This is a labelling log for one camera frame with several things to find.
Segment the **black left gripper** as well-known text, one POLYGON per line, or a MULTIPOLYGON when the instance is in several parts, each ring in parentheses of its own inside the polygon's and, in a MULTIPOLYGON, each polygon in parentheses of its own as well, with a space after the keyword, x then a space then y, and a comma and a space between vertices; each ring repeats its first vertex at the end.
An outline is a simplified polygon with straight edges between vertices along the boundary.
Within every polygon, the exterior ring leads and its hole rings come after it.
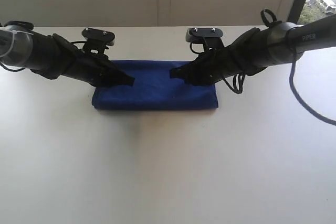
POLYGON ((87 82, 94 87, 134 85, 135 78, 122 71, 118 72, 118 67, 104 54, 108 46, 90 43, 85 39, 83 47, 79 49, 76 41, 69 42, 58 34, 53 34, 52 38, 57 43, 61 56, 68 60, 61 72, 63 76, 87 82))

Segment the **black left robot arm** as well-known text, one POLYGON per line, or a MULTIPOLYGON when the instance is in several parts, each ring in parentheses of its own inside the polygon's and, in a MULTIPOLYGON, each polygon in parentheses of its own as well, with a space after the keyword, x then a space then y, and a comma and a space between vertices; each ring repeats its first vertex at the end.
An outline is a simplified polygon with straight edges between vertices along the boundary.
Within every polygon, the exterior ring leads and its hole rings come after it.
POLYGON ((58 34, 43 35, 29 22, 11 20, 1 27, 1 67, 10 72, 29 69, 46 79, 65 76, 94 87, 132 86, 135 79, 104 53, 115 34, 85 28, 82 48, 58 34))

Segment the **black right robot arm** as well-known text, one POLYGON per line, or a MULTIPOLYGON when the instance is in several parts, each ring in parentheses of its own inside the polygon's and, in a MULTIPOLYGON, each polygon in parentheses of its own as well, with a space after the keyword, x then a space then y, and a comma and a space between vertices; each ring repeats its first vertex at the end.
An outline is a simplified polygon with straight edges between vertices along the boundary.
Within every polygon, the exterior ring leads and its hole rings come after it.
POLYGON ((267 28, 251 28, 230 45, 217 28, 190 28, 186 42, 203 51, 195 60, 170 70, 170 78, 194 86, 212 86, 228 77, 253 76, 271 66, 293 63, 304 52, 335 47, 335 16, 296 25, 274 20, 267 28))

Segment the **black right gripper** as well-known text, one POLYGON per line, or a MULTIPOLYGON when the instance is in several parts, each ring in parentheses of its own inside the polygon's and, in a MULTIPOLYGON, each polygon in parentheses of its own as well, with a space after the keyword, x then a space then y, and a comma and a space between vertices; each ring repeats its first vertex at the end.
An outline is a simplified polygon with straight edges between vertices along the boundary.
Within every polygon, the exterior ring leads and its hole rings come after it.
POLYGON ((207 86, 233 77, 233 86, 242 85, 246 76, 256 75, 263 70, 252 64, 246 51, 251 39, 259 32, 259 28, 251 28, 230 45, 223 43, 223 47, 207 48, 201 44, 203 52, 198 52, 188 66, 170 69, 170 78, 188 80, 189 84, 195 86, 207 86))

